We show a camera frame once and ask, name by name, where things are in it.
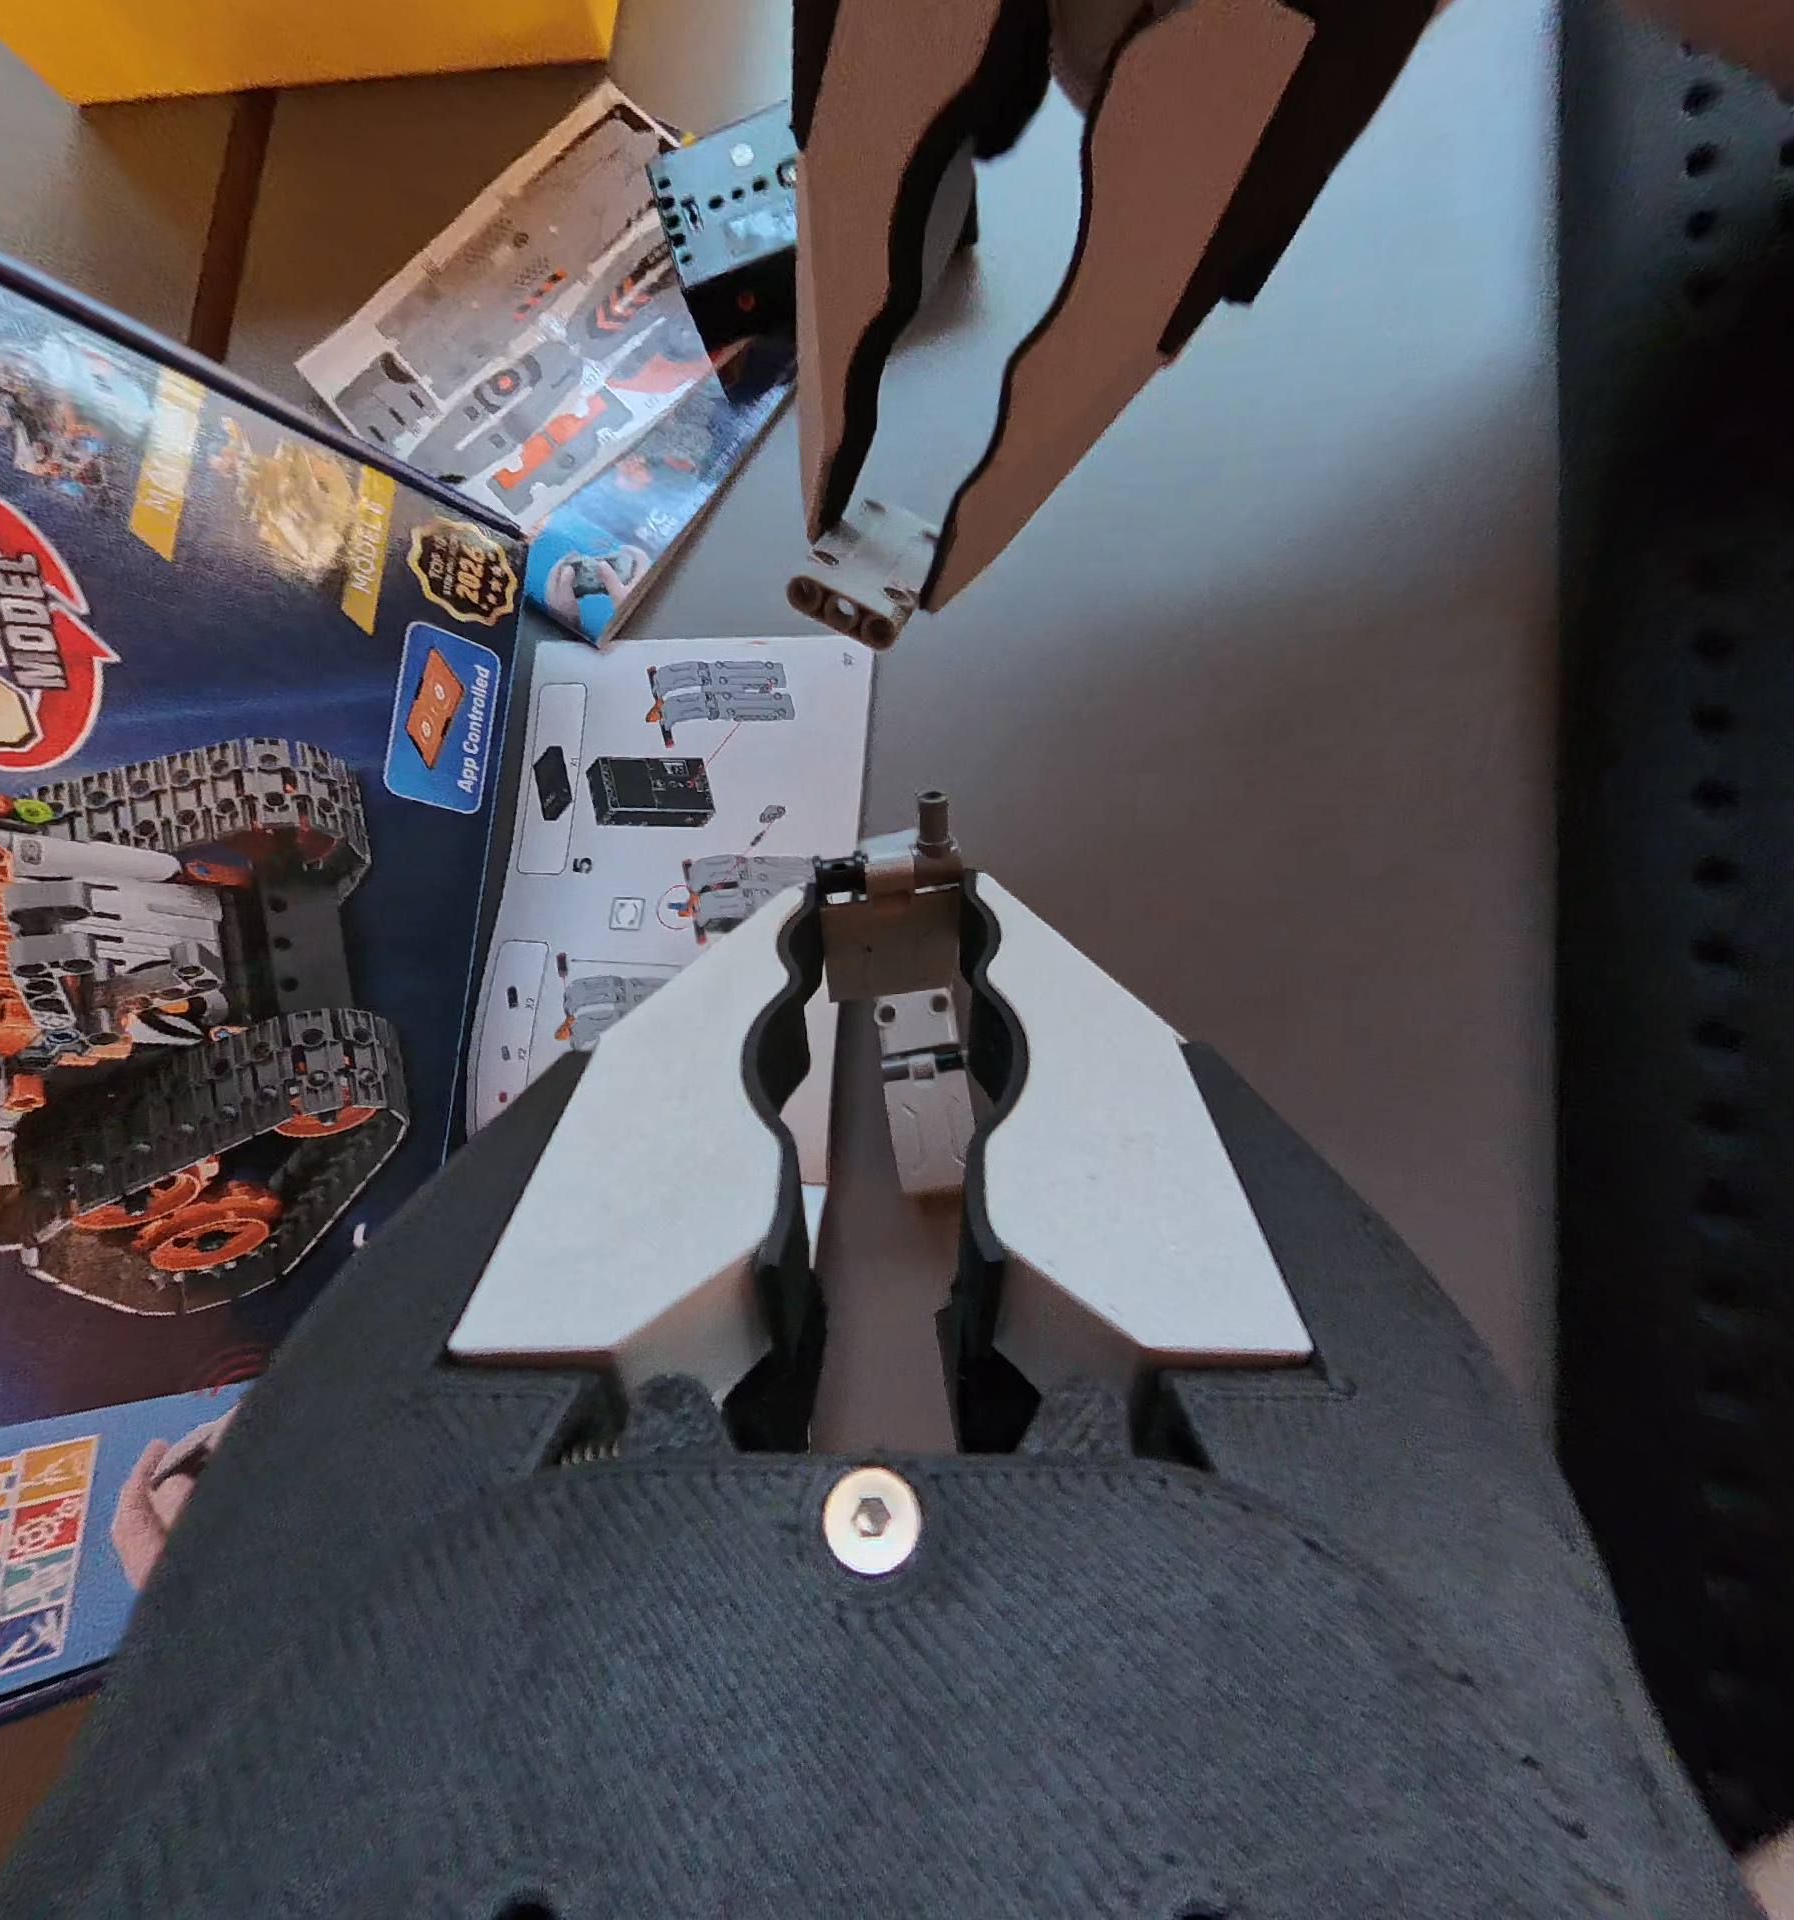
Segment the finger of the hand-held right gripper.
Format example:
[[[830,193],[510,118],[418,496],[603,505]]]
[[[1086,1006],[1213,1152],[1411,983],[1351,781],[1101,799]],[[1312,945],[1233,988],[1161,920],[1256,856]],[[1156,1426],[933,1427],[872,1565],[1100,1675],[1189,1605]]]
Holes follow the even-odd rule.
[[[811,540],[847,507],[957,161],[1003,155],[1052,81],[1042,3],[795,3],[795,405]]]
[[[1005,364],[995,432],[941,526],[926,612],[999,558],[1166,367],[1166,326],[1312,36],[1305,14],[1271,3],[1172,5],[1128,24],[1084,116],[1071,266]]]

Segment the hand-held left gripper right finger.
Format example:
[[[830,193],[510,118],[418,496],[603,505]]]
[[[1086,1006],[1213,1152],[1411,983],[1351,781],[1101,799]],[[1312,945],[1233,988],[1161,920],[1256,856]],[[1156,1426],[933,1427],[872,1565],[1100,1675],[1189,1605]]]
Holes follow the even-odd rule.
[[[940,1316],[957,1448],[1017,1448],[1075,1380],[1144,1427],[1158,1380],[1315,1357],[1172,1025],[995,877],[962,883],[969,1152]]]

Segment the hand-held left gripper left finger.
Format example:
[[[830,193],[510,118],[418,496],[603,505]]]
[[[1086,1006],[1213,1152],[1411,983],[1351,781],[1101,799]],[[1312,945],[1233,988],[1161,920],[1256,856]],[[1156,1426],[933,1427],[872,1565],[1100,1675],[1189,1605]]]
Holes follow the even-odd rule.
[[[768,899],[596,1044],[448,1332],[461,1364],[687,1378],[808,1416],[820,1286],[785,1103],[812,1068],[812,885]]]

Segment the grey hinged panel assembly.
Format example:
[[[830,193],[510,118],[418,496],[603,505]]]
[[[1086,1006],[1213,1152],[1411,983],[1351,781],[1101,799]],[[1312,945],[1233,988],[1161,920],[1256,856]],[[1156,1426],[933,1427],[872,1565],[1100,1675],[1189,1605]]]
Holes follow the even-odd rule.
[[[831,1003],[871,1013],[898,1187],[913,1200],[961,1192],[977,1131],[962,1022],[962,879],[949,799],[940,790],[917,795],[913,834],[878,835],[814,864],[824,990]]]

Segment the small grey connector piece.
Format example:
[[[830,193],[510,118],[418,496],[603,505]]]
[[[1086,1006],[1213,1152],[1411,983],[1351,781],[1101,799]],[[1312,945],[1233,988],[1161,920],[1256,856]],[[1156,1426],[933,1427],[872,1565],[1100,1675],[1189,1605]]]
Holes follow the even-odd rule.
[[[859,497],[785,584],[791,612],[871,651],[887,651],[935,564],[940,526]]]

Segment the grey desk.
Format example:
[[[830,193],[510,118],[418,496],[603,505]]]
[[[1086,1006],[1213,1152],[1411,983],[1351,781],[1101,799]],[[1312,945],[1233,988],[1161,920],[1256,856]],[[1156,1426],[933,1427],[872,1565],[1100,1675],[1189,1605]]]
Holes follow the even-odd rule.
[[[277,98],[230,367],[294,360],[571,108],[564,69]],[[1077,222],[1053,94],[884,385],[866,481],[980,452]],[[876,664],[864,830],[966,858],[1226,1060],[1408,1243],[1539,1427],[1555,1335],[1556,5],[1448,5],[1265,294]],[[901,1200],[844,1011],[812,1441],[945,1453],[955,1207]]]

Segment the black battery box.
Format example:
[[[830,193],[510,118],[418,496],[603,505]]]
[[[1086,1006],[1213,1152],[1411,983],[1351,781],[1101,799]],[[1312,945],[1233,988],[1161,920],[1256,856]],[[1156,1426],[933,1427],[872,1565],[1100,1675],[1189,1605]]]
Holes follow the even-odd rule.
[[[887,108],[837,110],[812,131],[816,188],[844,188],[849,163],[871,161],[901,180],[921,129],[899,125]],[[930,191],[922,227],[922,269],[917,309],[941,277],[949,256],[975,232],[977,159],[966,131],[949,123],[948,169]],[[763,368],[787,367],[793,325],[793,189],[799,159],[791,142],[790,105],[748,118],[659,157],[647,167],[662,240],[680,289],[717,380],[734,391],[758,386]]]

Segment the colourful instruction booklet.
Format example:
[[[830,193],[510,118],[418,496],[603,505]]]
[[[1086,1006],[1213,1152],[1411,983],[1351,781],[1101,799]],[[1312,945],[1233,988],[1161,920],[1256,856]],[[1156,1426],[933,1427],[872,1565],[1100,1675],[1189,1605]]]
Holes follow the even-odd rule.
[[[360,443],[543,526],[712,377],[647,176],[680,143],[598,83],[298,375]]]

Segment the open instruction booklet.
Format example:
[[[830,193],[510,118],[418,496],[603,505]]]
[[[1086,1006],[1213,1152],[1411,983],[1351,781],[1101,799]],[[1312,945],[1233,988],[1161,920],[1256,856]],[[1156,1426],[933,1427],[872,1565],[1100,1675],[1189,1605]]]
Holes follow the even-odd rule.
[[[868,658],[844,641],[545,641],[468,1067],[468,1132],[857,844]]]

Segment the yellow plastic bin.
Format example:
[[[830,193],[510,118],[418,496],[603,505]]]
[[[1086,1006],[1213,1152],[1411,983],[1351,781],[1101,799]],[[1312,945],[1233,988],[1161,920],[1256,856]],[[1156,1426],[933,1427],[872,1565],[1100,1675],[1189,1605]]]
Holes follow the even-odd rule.
[[[604,60],[618,3],[0,3],[79,107]]]

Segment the blue robot kit box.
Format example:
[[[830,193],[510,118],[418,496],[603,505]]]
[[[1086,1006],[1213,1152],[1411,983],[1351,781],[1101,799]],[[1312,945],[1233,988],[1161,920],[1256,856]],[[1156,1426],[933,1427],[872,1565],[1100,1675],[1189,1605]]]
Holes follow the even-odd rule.
[[[515,529],[0,256],[0,1723],[458,1122]]]

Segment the black perforated panel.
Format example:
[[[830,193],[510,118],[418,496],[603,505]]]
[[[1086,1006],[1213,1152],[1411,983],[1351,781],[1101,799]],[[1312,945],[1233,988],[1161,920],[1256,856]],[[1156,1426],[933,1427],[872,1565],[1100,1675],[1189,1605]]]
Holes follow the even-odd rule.
[[[1794,98],[1561,6],[1556,1436],[1658,1714],[1794,1822]]]

